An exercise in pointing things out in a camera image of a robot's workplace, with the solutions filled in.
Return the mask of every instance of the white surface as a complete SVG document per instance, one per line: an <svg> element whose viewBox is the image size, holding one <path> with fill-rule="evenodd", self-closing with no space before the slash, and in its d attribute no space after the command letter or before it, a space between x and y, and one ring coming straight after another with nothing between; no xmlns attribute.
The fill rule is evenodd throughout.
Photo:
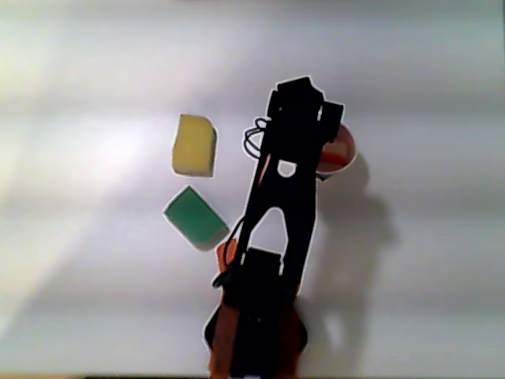
<svg viewBox="0 0 505 379"><path fill-rule="evenodd" d="M2 2L0 370L205 374L215 255L163 206L190 183L234 224L254 168L242 131L276 81L310 73L346 104L361 157L320 187L300 374L503 377L502 15ZM184 111L218 128L215 180L171 173ZM255 243L283 248L275 217Z"/></svg>

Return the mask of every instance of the yellow block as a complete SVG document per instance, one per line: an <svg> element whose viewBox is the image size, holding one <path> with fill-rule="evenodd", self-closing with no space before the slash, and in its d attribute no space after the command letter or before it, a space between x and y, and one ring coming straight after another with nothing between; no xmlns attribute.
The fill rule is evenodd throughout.
<svg viewBox="0 0 505 379"><path fill-rule="evenodd" d="M177 174L212 177L217 134L203 116L181 114L172 149L172 168Z"/></svg>

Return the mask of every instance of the green sponge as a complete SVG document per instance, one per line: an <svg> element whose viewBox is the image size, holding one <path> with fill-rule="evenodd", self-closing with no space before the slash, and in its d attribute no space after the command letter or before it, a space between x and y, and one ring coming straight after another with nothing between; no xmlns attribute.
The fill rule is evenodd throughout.
<svg viewBox="0 0 505 379"><path fill-rule="evenodd" d="M199 250L213 249L230 228L191 186L166 207L167 219Z"/></svg>

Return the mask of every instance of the red object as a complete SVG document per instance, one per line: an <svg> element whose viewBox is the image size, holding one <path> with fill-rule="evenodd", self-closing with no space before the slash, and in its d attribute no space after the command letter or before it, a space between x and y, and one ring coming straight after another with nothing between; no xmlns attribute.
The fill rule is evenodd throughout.
<svg viewBox="0 0 505 379"><path fill-rule="evenodd" d="M335 154L334 152L323 151L321 153L320 162L338 164L339 166L347 165L346 158L340 154Z"/></svg>

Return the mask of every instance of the orange object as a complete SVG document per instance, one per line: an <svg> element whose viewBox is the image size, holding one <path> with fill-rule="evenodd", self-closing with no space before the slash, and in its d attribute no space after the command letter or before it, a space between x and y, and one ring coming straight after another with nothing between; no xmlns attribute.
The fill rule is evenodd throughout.
<svg viewBox="0 0 505 379"><path fill-rule="evenodd" d="M232 239L225 252L226 243L222 243L216 250L219 271L226 270L226 263L230 263L237 250L237 239ZM214 341L212 343L211 358L208 369L211 378L225 379L230 373L231 360L235 334L237 331L240 310L223 303L221 296L220 310L215 326ZM277 377L291 379L296 378L298 360L300 358L300 334L297 332L301 326L301 320L293 306L281 307L279 314L279 362Z"/></svg>
<svg viewBox="0 0 505 379"><path fill-rule="evenodd" d="M321 163L338 164L339 166L345 166L347 164L346 157L340 154L335 154L334 152L321 152L320 157Z"/></svg>

